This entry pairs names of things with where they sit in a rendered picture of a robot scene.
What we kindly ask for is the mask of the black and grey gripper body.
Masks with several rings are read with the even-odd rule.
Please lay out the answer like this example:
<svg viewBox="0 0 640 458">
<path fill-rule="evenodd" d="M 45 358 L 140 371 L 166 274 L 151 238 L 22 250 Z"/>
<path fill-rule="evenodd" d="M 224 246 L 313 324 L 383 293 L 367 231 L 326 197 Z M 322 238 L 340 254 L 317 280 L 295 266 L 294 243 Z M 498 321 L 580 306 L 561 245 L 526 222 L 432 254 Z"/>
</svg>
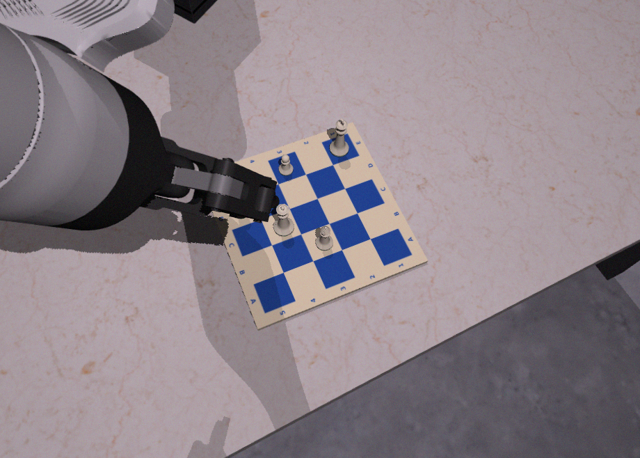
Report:
<svg viewBox="0 0 640 458">
<path fill-rule="evenodd" d="M 96 208 L 71 222 L 50 227 L 72 230 L 107 228 L 126 219 L 151 195 L 183 198 L 190 191 L 171 182 L 176 166 L 195 170 L 193 162 L 165 149 L 154 116 L 139 96 L 103 76 L 116 89 L 127 113 L 129 146 L 125 165 L 115 186 Z"/>
</svg>

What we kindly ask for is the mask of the blue and cream chessboard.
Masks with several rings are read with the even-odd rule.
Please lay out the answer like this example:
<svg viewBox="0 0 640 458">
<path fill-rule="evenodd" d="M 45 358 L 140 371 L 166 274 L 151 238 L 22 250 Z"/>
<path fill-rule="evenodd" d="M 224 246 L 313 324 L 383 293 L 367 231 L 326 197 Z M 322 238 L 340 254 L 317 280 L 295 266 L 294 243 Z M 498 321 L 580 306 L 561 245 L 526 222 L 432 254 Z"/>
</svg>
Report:
<svg viewBox="0 0 640 458">
<path fill-rule="evenodd" d="M 336 136 L 334 128 L 235 162 L 277 182 L 292 234 L 275 233 L 277 207 L 262 223 L 212 211 L 258 331 L 428 262 L 355 125 L 343 157 L 330 152 Z M 327 251 L 316 246 L 323 226 Z"/>
</svg>

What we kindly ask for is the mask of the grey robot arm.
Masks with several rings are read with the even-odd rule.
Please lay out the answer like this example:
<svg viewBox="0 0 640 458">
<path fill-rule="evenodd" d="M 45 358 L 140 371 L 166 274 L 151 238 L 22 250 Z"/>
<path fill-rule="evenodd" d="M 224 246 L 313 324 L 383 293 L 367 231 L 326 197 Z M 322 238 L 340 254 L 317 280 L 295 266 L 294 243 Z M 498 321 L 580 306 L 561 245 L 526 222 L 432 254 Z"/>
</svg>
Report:
<svg viewBox="0 0 640 458">
<path fill-rule="evenodd" d="M 162 39 L 174 12 L 173 0 L 0 0 L 0 221 L 59 225 L 108 196 L 127 113 L 108 79 L 69 54 L 104 72 Z"/>
</svg>

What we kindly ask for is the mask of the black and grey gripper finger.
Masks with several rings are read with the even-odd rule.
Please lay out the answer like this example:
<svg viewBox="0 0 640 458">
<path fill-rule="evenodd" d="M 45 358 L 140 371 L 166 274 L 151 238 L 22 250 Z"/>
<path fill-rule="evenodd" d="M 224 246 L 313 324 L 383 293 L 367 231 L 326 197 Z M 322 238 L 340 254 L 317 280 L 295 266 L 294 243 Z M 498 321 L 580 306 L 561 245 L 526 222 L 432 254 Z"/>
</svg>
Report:
<svg viewBox="0 0 640 458">
<path fill-rule="evenodd" d="M 179 147 L 171 139 L 161 137 L 167 151 L 187 157 L 199 171 L 175 167 L 172 184 L 195 189 L 188 203 L 151 195 L 140 207 L 172 210 L 207 216 L 211 211 L 229 216 L 268 222 L 277 182 L 231 159 L 217 159 Z"/>
</svg>

